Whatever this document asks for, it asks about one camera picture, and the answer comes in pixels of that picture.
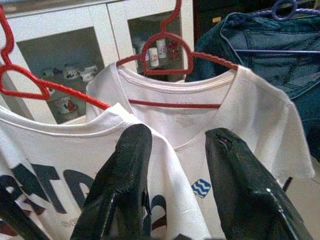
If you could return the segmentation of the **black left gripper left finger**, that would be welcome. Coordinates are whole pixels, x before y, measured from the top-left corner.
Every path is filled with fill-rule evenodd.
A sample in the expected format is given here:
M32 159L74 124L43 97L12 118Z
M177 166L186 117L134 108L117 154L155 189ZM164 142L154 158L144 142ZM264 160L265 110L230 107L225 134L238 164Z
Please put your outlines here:
M144 124L133 124L119 137L115 151L98 171L72 240L140 240L145 212L150 213L148 167L152 133Z

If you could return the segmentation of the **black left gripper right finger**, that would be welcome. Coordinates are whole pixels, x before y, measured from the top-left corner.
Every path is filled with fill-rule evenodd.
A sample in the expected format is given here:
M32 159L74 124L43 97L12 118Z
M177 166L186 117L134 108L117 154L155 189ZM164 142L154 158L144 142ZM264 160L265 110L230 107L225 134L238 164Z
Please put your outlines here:
M311 240L298 210L247 143L226 128L205 133L221 228L228 240Z

